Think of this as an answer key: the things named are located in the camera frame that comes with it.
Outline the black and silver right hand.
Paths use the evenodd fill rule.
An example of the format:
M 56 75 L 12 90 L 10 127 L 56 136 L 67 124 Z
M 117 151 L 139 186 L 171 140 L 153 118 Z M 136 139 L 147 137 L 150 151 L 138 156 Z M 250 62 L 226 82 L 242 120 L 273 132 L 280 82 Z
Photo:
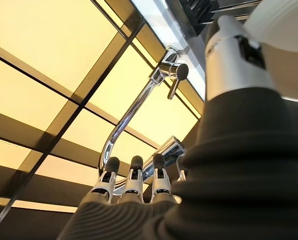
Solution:
M 298 240 L 298 132 L 261 45 L 231 16 L 209 27 L 206 97 L 185 180 L 108 205 L 98 183 L 61 240 Z

